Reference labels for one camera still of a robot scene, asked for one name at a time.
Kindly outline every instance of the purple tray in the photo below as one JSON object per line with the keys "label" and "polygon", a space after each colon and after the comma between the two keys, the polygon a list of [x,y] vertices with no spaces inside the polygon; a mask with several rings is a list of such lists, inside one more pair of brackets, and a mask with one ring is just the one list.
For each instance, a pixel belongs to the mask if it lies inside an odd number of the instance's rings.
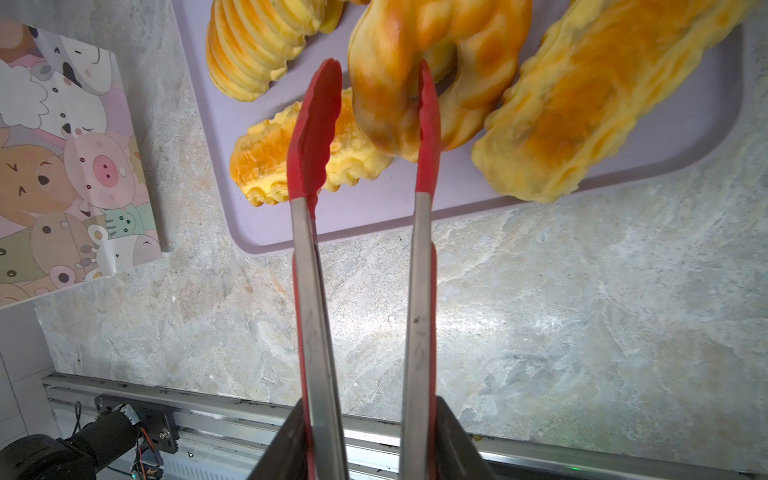
{"label": "purple tray", "polygon": [[[568,5],[568,0],[534,3],[533,24],[521,62],[536,52],[547,27],[562,16]],[[288,204],[251,206],[230,179],[230,155],[235,141],[245,135],[249,126],[271,118],[303,97],[324,59],[341,61],[345,87],[349,86],[349,35],[365,7],[348,4],[333,33],[309,38],[306,49],[289,63],[283,78],[258,100],[241,103],[218,91],[208,76],[205,35],[210,4],[174,0],[173,6],[230,235],[237,246],[253,255],[293,248]],[[579,191],[671,174],[715,155],[742,118],[745,99],[753,87],[749,30],[748,25],[740,25],[707,51],[701,65],[677,91],[638,121],[621,151],[590,170]],[[499,196],[485,182],[470,158],[475,139],[442,155],[433,213],[436,220],[522,203]],[[319,240],[341,240],[410,226],[415,179],[416,166],[400,158],[378,180],[361,180],[356,187],[342,185],[333,194],[323,191],[317,207]]]}

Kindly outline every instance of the metal rail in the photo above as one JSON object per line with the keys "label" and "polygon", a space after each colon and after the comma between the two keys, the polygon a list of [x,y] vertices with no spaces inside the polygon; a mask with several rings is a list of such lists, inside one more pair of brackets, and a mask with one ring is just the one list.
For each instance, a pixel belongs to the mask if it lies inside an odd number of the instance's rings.
{"label": "metal rail", "polygon": [[[160,403],[174,410],[182,439],[242,452],[263,454],[291,408],[231,397],[150,387],[91,377],[55,373],[43,378],[51,406],[61,409],[76,401],[93,409],[101,394]],[[343,415],[350,478],[397,478],[400,425],[385,420]],[[473,435],[480,455],[501,478],[519,478],[509,467],[598,480],[766,480],[742,474],[645,458],[633,458],[553,445]]]}

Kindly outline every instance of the red silicone tong tip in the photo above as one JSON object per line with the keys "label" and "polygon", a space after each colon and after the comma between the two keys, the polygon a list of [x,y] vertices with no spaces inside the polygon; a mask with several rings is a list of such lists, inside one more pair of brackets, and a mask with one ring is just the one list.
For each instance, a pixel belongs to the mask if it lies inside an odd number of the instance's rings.
{"label": "red silicone tong tip", "polygon": [[427,62],[419,64],[419,123],[421,124],[421,147],[419,147],[419,169],[416,172],[416,191],[435,195],[437,173],[440,168],[440,104],[437,99],[435,82]]}
{"label": "red silicone tong tip", "polygon": [[341,112],[341,64],[328,58],[306,89],[288,148],[288,198],[306,197],[315,217],[317,192],[326,182],[326,164]]}

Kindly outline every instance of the white tile wall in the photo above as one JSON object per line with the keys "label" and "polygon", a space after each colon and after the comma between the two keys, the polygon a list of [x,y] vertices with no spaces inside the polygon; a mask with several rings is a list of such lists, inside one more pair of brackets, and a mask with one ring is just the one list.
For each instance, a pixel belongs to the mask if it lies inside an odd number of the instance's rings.
{"label": "white tile wall", "polygon": [[16,397],[13,396],[8,373],[5,372],[5,367],[2,367],[0,368],[0,422],[18,414],[18,405],[16,405]]}
{"label": "white tile wall", "polygon": [[51,367],[13,382],[13,392],[29,435],[41,433],[54,439],[61,437],[43,386],[43,377],[53,372]]}
{"label": "white tile wall", "polygon": [[0,449],[35,433],[62,436],[42,383],[53,372],[35,304],[0,310]]}
{"label": "white tile wall", "polygon": [[14,437],[26,434],[27,430],[24,428],[24,420],[22,420],[21,415],[14,415],[10,419],[0,422],[0,443],[6,443]]}
{"label": "white tile wall", "polygon": [[34,302],[0,310],[0,355],[11,383],[53,366]]}

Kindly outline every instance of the twisted bread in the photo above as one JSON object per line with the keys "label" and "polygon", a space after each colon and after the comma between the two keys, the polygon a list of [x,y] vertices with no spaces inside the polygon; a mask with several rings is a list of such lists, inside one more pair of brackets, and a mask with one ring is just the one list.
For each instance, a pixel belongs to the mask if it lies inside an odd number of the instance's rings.
{"label": "twisted bread", "polygon": [[552,202],[615,154],[753,0],[577,0],[485,120],[472,160],[500,194]]}
{"label": "twisted bread", "polygon": [[[230,176],[255,207],[288,200],[286,159],[296,119],[301,110],[298,101],[272,120],[248,129],[240,137],[230,159]],[[357,127],[352,112],[352,91],[342,91],[342,107],[336,120],[336,135],[330,147],[323,188],[335,192],[341,184],[357,185],[360,178],[375,180],[392,163],[366,140]]]}
{"label": "twisted bread", "polygon": [[511,84],[530,24],[531,0],[376,0],[349,40],[360,130],[385,154],[416,161],[419,115],[409,85],[422,53],[449,38],[459,60],[440,95],[442,144],[465,143]]}
{"label": "twisted bread", "polygon": [[306,35],[333,31],[342,0],[214,0],[206,38],[211,81],[224,94],[252,101],[282,77]]}

